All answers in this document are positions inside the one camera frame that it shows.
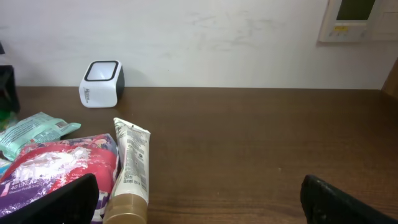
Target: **black plastic item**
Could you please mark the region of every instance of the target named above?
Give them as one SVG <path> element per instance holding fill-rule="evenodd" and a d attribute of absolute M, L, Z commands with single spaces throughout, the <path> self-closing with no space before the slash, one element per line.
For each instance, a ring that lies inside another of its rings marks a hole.
<path fill-rule="evenodd" d="M 313 175 L 301 188 L 308 224 L 398 224 L 398 222 Z"/>
<path fill-rule="evenodd" d="M 116 96 L 118 97 L 118 100 L 122 98 L 123 91 L 124 91 L 124 72 L 122 66 L 120 68 L 119 78 L 116 82 Z"/>
<path fill-rule="evenodd" d="M 95 176 L 86 174 L 0 218 L 0 223 L 89 224 L 94 215 L 98 195 Z"/>
<path fill-rule="evenodd" d="M 2 47 L 1 42 L 0 42 L 0 55 L 2 55 L 2 54 L 5 54 L 5 52 L 4 52 L 4 48 Z"/>
<path fill-rule="evenodd" d="M 11 65 L 0 65 L 0 110 L 20 110 L 15 87 L 14 68 Z"/>

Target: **wooden desk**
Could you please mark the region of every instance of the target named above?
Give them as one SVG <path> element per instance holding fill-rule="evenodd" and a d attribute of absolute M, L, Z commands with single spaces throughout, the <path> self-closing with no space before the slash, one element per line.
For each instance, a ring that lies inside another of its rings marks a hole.
<path fill-rule="evenodd" d="M 305 223 L 305 174 L 398 218 L 398 104 L 379 91 L 127 88 L 109 109 L 18 91 L 21 118 L 82 124 L 67 138 L 115 138 L 114 117 L 152 133 L 149 224 Z"/>

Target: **wall-mounted thermostat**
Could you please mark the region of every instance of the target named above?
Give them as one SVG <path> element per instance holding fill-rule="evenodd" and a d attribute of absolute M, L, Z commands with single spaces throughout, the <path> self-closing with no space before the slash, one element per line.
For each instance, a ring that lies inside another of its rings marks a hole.
<path fill-rule="evenodd" d="M 398 0 L 329 0 L 319 41 L 398 40 L 395 37 Z"/>

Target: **tube cap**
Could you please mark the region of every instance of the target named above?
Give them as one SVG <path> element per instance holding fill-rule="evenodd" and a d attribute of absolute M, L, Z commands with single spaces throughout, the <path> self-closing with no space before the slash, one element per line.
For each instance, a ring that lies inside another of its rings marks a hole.
<path fill-rule="evenodd" d="M 147 202 L 134 194 L 113 197 L 106 207 L 104 224 L 146 224 Z"/>

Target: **thermostat display screen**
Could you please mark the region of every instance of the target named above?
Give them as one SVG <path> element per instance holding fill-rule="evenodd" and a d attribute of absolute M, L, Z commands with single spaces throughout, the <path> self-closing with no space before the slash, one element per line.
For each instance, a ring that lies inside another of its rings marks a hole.
<path fill-rule="evenodd" d="M 376 0 L 342 0 L 338 11 L 338 21 L 369 19 L 374 2 Z"/>

